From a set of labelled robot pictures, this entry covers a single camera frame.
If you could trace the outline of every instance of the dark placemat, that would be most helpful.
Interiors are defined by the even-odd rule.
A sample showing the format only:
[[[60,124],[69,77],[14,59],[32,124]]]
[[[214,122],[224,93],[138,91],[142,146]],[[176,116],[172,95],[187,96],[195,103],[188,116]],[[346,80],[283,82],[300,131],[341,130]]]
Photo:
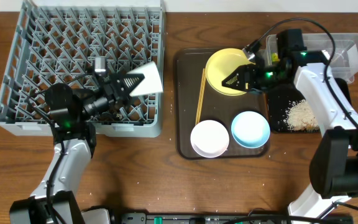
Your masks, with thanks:
[[[195,126],[203,69],[210,56],[218,50],[220,49],[185,49],[177,53],[174,59],[177,151],[185,159],[205,159],[193,150],[190,134]],[[207,119],[219,121],[230,135],[227,151],[217,158],[259,157],[268,151],[270,141],[260,148],[248,149],[238,145],[233,139],[231,122],[243,111],[255,111],[267,117],[264,95],[246,93],[241,96],[226,96],[215,91],[205,81],[200,122]]]
[[[347,100],[351,103],[349,88],[345,80],[335,78],[338,87],[342,90]],[[266,94],[267,108],[268,108],[268,122],[270,129],[275,133],[319,133],[320,130],[314,131],[292,131],[288,128],[284,119],[287,119],[287,112],[291,108],[292,102],[299,102],[304,100],[302,93],[296,90],[293,86],[280,85]]]

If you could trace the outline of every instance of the wooden table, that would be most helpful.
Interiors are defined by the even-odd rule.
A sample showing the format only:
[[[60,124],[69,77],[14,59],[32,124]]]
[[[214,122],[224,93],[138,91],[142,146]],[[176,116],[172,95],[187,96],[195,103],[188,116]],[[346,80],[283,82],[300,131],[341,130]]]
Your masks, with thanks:
[[[18,13],[0,13],[0,86]],[[173,56],[183,48],[249,44],[274,23],[309,17],[330,32],[357,32],[358,14],[181,13],[167,14],[163,131],[157,138],[98,136],[98,146],[76,195],[80,208],[107,205],[149,212],[248,213],[252,208],[284,209],[309,184],[308,169],[319,134],[272,134],[269,152],[259,159],[187,161],[175,149]],[[321,32],[304,22],[301,27]],[[358,111],[358,74],[349,86]],[[9,223],[13,201],[27,198],[52,159],[52,138],[19,137],[0,128],[0,223]],[[358,205],[358,198],[351,200]],[[350,212],[358,223],[358,212]]]

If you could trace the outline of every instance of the brown tray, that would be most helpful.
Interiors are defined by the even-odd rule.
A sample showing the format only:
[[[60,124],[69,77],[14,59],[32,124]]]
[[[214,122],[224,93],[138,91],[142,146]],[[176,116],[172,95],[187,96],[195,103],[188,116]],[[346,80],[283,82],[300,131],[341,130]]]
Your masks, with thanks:
[[[176,54],[173,62],[177,151],[185,159],[205,159],[193,150],[190,134],[195,126],[203,69],[210,56],[221,49],[184,49]],[[257,149],[244,148],[234,140],[231,122],[243,111],[255,111],[266,118],[267,106],[264,95],[246,93],[241,96],[226,96],[215,91],[208,81],[205,82],[200,122],[207,119],[219,121],[230,135],[227,151],[217,158],[259,157],[268,151],[270,140]]]

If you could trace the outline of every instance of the pile of grains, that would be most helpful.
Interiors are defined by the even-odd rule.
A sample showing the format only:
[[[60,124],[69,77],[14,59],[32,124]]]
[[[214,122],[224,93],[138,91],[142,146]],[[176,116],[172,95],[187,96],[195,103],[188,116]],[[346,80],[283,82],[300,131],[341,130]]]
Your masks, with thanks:
[[[284,122],[292,131],[314,131],[319,129],[317,119],[306,100],[292,102],[291,108],[285,112],[287,113],[287,119]]]

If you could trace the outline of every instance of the white plate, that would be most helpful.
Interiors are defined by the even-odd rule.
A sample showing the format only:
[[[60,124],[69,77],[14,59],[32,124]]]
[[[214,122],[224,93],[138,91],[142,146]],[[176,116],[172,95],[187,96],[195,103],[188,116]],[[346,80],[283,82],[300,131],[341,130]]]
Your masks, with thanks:
[[[190,142],[197,154],[206,158],[214,158],[226,151],[229,146],[229,133],[221,123],[206,120],[193,128]]]

